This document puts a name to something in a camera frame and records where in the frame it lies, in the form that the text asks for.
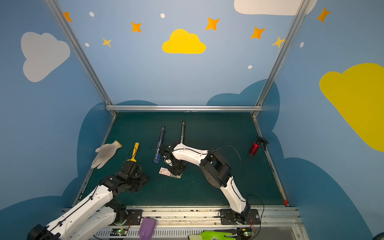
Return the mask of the black stapler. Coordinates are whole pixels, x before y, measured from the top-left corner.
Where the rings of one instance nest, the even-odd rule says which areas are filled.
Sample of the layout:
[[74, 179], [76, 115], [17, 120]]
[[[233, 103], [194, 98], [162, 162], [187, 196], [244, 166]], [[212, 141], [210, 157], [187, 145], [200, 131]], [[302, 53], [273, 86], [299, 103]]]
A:
[[183, 121], [183, 122], [182, 122], [182, 129], [181, 129], [181, 138], [180, 138], [180, 143], [181, 143], [181, 144], [184, 143], [184, 138], [185, 138], [185, 126], [186, 126], [186, 122]]

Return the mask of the red white staple box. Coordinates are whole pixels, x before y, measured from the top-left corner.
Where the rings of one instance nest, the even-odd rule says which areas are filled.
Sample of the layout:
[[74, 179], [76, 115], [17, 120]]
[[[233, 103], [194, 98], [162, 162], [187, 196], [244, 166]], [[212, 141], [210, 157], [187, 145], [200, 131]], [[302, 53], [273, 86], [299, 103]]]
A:
[[172, 177], [172, 178], [177, 178], [177, 179], [181, 178], [181, 176], [174, 175], [167, 168], [163, 168], [163, 167], [160, 168], [159, 174]]

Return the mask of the red spray bottle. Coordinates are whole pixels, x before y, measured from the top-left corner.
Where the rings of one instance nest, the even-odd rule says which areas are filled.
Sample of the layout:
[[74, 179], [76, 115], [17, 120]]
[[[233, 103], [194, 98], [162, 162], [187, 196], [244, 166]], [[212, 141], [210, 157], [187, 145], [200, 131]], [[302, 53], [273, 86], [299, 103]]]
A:
[[256, 138], [256, 141], [253, 142], [253, 144], [250, 147], [249, 154], [251, 156], [254, 156], [260, 148], [263, 148], [264, 151], [267, 150], [267, 145], [269, 144], [269, 141], [267, 141], [265, 138], [258, 136]]

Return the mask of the right green circuit board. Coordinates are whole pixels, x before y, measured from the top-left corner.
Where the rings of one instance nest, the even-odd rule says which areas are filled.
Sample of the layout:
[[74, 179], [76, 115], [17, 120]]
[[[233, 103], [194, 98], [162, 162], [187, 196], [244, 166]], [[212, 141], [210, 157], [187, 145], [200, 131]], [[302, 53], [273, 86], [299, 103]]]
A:
[[250, 228], [237, 228], [237, 236], [240, 238], [250, 239], [253, 234], [254, 233]]

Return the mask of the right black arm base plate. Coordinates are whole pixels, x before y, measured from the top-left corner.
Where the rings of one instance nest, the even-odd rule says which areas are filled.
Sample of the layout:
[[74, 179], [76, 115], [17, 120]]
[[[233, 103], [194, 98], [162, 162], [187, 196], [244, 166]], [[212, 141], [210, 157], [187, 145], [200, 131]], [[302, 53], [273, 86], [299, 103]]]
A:
[[257, 209], [250, 209], [245, 214], [238, 214], [231, 209], [219, 210], [218, 216], [222, 225], [260, 225], [261, 215]]

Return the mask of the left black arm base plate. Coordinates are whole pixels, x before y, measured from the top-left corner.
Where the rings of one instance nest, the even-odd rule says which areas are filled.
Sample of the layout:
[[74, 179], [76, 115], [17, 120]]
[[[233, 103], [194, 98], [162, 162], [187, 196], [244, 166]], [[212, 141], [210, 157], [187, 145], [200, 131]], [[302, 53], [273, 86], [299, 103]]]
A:
[[117, 215], [115, 221], [112, 225], [115, 226], [138, 226], [141, 224], [143, 210], [138, 209], [128, 209], [128, 210], [120, 210]]

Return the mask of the aluminium frame post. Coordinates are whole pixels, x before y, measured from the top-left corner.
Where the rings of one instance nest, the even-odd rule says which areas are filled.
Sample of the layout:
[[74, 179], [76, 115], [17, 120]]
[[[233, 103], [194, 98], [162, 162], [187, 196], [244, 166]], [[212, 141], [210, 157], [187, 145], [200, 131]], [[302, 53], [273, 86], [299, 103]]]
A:
[[109, 105], [113, 105], [113, 103], [112, 103], [110, 97], [108, 96], [101, 80], [99, 79], [96, 71], [94, 70], [90, 60], [86, 56], [86, 53], [81, 46], [81, 43], [79, 42], [76, 34], [74, 33], [73, 29], [71, 28], [69, 21], [66, 19], [59, 2], [53, 1], [53, 0], [45, 0], [45, 2], [47, 4], [48, 8], [50, 9], [52, 15], [54, 16], [54, 18], [58, 22], [63, 33], [67, 37], [67, 39], [68, 39], [69, 43], [71, 44], [74, 52], [78, 56], [84, 69], [86, 70], [91, 81], [93, 82], [94, 86], [96, 87], [99, 95], [101, 96], [102, 100], [106, 104], [106, 107], [108, 107]]
[[276, 79], [276, 77], [278, 76], [278, 73], [279, 73], [279, 70], [281, 68], [281, 66], [283, 65], [283, 62], [289, 52], [289, 49], [304, 21], [304, 18], [305, 16], [307, 15], [306, 12], [307, 12], [307, 9], [309, 9], [309, 6], [310, 6], [310, 3], [312, 1], [310, 0], [304, 0], [300, 3], [299, 5], [299, 8], [298, 8], [298, 11], [290, 25], [290, 28], [287, 32], [287, 35], [286, 35], [286, 39], [283, 43], [283, 46], [280, 47], [280, 50], [279, 50], [279, 53], [278, 53], [278, 56], [274, 62], [274, 65], [272, 67], [272, 70], [262, 88], [262, 91], [258, 97], [258, 100], [256, 102], [256, 107], [258, 107], [260, 110], [256, 110], [256, 111], [253, 111], [252, 112], [252, 118], [254, 120], [256, 120], [256, 117], [258, 115], [259, 112], [262, 111], [262, 108], [263, 108], [263, 104], [268, 96], [268, 93], [270, 92], [270, 89]]

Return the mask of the aluminium frame rear crossbar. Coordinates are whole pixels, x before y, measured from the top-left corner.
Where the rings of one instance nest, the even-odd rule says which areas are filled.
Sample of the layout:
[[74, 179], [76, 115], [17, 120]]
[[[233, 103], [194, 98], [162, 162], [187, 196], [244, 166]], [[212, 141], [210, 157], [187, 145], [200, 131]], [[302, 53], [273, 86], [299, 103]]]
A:
[[106, 110], [116, 112], [261, 112], [263, 107], [107, 105]]

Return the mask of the aluminium front rail bed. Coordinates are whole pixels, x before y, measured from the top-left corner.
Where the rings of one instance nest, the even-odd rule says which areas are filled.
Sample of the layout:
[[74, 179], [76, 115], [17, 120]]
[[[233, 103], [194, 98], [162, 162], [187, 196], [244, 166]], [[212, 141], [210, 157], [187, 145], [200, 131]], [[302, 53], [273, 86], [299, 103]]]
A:
[[[138, 209], [143, 210], [143, 218], [151, 218], [157, 221], [157, 225], [153, 234], [153, 238], [177, 238], [185, 237], [188, 234], [199, 234], [204, 230], [225, 230], [237, 228], [250, 228], [253, 236], [260, 239], [273, 230], [285, 231], [290, 238], [294, 240], [309, 239], [308, 233], [304, 227], [299, 211], [293, 207], [282, 206], [253, 206], [251, 209], [257, 209], [261, 215], [260, 225], [222, 225], [218, 216], [219, 210], [228, 209], [219, 206], [130, 206], [126, 210]], [[129, 239], [139, 237], [140, 225], [138, 226], [115, 226], [108, 225], [99, 230], [89, 239]], [[110, 237], [112, 229], [128, 229], [129, 232], [125, 237]]]

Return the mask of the green work glove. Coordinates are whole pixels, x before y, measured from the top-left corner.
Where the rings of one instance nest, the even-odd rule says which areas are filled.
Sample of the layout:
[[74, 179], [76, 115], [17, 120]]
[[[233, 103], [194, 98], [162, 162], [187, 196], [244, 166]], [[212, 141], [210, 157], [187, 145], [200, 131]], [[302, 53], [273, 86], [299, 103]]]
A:
[[203, 231], [200, 234], [189, 235], [189, 240], [236, 240], [237, 234], [230, 230]]

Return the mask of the yellow plastic scoop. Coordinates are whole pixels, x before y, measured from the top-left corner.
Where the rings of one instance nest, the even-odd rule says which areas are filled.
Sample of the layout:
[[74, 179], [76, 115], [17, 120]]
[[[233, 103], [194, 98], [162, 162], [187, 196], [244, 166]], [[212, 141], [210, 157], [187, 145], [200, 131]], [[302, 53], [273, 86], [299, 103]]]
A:
[[139, 148], [139, 143], [135, 143], [134, 147], [133, 147], [133, 153], [132, 153], [132, 156], [131, 158], [129, 159], [129, 161], [132, 161], [132, 162], [136, 162], [137, 160], [135, 159], [136, 157], [136, 154], [137, 154], [137, 151], [138, 151], [138, 148]]

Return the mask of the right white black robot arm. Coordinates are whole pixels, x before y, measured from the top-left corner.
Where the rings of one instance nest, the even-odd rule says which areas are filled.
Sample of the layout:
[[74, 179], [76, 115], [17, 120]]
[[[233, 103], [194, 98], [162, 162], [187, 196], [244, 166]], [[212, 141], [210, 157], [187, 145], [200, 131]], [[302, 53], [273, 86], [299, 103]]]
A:
[[250, 204], [237, 188], [230, 164], [218, 150], [198, 150], [180, 143], [171, 146], [161, 144], [159, 153], [175, 176], [181, 176], [188, 163], [200, 167], [207, 181], [220, 189], [228, 200], [231, 208], [228, 219], [240, 224], [246, 222]]

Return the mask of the white knit work glove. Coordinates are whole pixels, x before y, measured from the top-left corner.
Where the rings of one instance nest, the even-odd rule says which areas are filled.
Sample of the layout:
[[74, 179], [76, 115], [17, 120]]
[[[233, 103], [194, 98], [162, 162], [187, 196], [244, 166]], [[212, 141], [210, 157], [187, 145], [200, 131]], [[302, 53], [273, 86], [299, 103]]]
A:
[[97, 148], [95, 159], [91, 164], [92, 169], [101, 169], [117, 152], [122, 145], [118, 141], [114, 141], [111, 144], [104, 144]]

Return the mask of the left green circuit board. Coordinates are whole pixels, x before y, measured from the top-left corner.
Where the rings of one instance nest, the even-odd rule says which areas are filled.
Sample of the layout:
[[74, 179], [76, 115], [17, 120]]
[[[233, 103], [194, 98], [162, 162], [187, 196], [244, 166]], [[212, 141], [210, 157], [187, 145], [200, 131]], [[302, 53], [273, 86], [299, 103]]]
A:
[[128, 229], [112, 229], [110, 231], [110, 237], [125, 237], [128, 232]]

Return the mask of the aluminium frame left post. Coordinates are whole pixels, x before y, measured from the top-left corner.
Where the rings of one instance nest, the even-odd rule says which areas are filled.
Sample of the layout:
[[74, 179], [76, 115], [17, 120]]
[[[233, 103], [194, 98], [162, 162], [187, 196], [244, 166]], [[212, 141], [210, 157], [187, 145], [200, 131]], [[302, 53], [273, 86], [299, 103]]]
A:
[[69, 21], [66, 19], [59, 2], [53, 1], [53, 0], [45, 0], [45, 2], [47, 4], [48, 8], [50, 9], [52, 15], [54, 16], [54, 18], [58, 22], [63, 33], [67, 37], [67, 39], [68, 39], [69, 43], [71, 44], [74, 52], [78, 56], [84, 69], [86, 70], [91, 81], [93, 82], [94, 86], [96, 87], [99, 95], [101, 96], [102, 100], [106, 104], [106, 107], [108, 107], [109, 105], [113, 105], [113, 103], [112, 103], [110, 97], [108, 96], [101, 80], [99, 79], [96, 71], [94, 70], [90, 60], [86, 56], [86, 53], [81, 46], [81, 43], [79, 42], [76, 34], [74, 33], [73, 29], [71, 28]]

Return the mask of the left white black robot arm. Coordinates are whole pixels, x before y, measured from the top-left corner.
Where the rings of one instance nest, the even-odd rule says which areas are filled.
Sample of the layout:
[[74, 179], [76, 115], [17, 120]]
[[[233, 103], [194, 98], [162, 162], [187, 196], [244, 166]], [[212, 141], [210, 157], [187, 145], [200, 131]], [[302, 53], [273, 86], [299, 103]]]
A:
[[103, 179], [95, 189], [61, 217], [46, 226], [36, 225], [28, 233], [28, 240], [87, 240], [104, 227], [129, 220], [126, 206], [115, 198], [125, 192], [135, 193], [149, 181], [139, 173], [119, 171]]

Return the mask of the green circuit board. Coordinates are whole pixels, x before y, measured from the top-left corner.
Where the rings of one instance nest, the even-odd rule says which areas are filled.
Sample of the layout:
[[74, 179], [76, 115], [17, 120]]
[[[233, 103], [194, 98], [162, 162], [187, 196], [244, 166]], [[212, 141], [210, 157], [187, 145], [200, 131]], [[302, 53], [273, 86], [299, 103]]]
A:
[[110, 231], [110, 237], [125, 237], [128, 232], [128, 229], [112, 229]]
[[240, 238], [250, 239], [253, 234], [254, 233], [250, 228], [237, 228], [237, 236]]

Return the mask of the aluminium frame right post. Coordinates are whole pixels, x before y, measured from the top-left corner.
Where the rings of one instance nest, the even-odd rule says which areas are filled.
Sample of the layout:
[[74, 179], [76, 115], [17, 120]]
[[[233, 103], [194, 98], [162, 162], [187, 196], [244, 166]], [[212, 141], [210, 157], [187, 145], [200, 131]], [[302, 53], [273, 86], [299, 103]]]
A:
[[268, 93], [270, 92], [270, 89], [276, 79], [276, 77], [278, 76], [278, 73], [279, 73], [279, 70], [281, 68], [281, 66], [283, 65], [283, 62], [289, 52], [289, 49], [304, 21], [304, 18], [305, 16], [307, 15], [306, 12], [307, 12], [307, 9], [309, 9], [309, 6], [310, 6], [310, 3], [312, 1], [310, 0], [304, 0], [300, 3], [299, 5], [299, 8], [298, 8], [298, 11], [290, 25], [290, 28], [287, 32], [287, 35], [286, 35], [286, 39], [283, 43], [283, 46], [280, 47], [280, 50], [279, 50], [279, 53], [278, 53], [278, 56], [274, 62], [274, 65], [272, 67], [272, 70], [262, 88], [262, 91], [258, 97], [258, 100], [256, 102], [256, 107], [258, 107], [260, 110], [256, 110], [256, 111], [253, 111], [252, 112], [252, 118], [254, 120], [256, 120], [256, 117], [258, 115], [259, 112], [262, 111], [262, 108], [263, 108], [263, 104], [268, 96]]

